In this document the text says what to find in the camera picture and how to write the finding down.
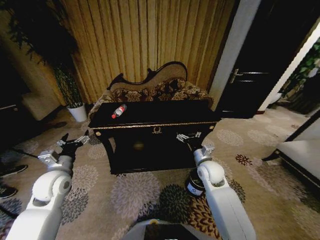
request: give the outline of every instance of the person's foot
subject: person's foot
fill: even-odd
[[[23,170],[26,170],[28,168],[28,165],[19,165],[14,167],[6,167],[5,169],[0,171],[0,178],[9,176],[11,174],[17,174],[22,172]]]
[[[10,186],[0,186],[0,199],[7,199],[12,197],[18,192],[14,187]]]

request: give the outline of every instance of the carpet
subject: carpet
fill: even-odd
[[[251,119],[225,118],[204,140],[215,145],[213,159],[223,166],[259,240],[320,239],[319,196],[282,164],[261,160],[306,120],[282,107],[267,109]],[[51,123],[61,121],[67,124],[49,129],[16,148],[35,155],[48,149],[60,152],[57,140],[65,133],[78,138],[88,125],[75,122],[66,109]],[[11,151],[1,157],[5,164],[29,165],[27,170],[3,179],[18,193],[0,204],[20,213],[30,200],[33,183],[46,172],[46,166]],[[136,222],[152,218],[189,224],[221,239],[206,198],[192,197],[185,190],[190,169],[111,175],[106,151],[91,132],[90,141],[76,152],[73,171],[72,190],[62,206],[57,240],[120,240]],[[11,224],[12,220],[0,212],[2,239]]]

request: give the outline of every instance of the plastic bottle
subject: plastic bottle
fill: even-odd
[[[123,114],[125,110],[127,110],[127,105],[122,104],[113,112],[111,117],[115,119],[116,117],[119,117],[121,114]]]

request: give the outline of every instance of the black console table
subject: black console table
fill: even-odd
[[[205,100],[125,102],[127,110],[112,119],[121,104],[103,103],[89,124],[105,147],[111,174],[194,168],[193,153],[177,134],[198,134],[202,141],[220,120]]]

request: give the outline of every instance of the patterned carpet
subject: patterned carpet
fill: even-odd
[[[55,142],[61,136],[68,132],[77,138],[88,125],[75,122],[65,109],[52,123],[61,121],[67,124],[49,129],[17,148],[35,155],[47,149],[58,150]],[[320,239],[319,197],[281,164],[261,161],[305,121],[304,116],[278,107],[252,119],[223,119],[204,140],[214,143],[214,160],[224,167],[259,240]],[[190,169],[110,175],[106,151],[94,135],[76,156],[73,186],[62,206],[56,239],[120,240],[134,223],[150,218],[186,223],[221,239],[205,197],[194,198],[185,191]],[[25,209],[32,185],[45,173],[46,166],[10,151],[1,157],[5,163],[29,165],[18,175],[3,179],[19,192],[1,204],[19,213]],[[2,239],[11,224],[10,218],[0,212]]]

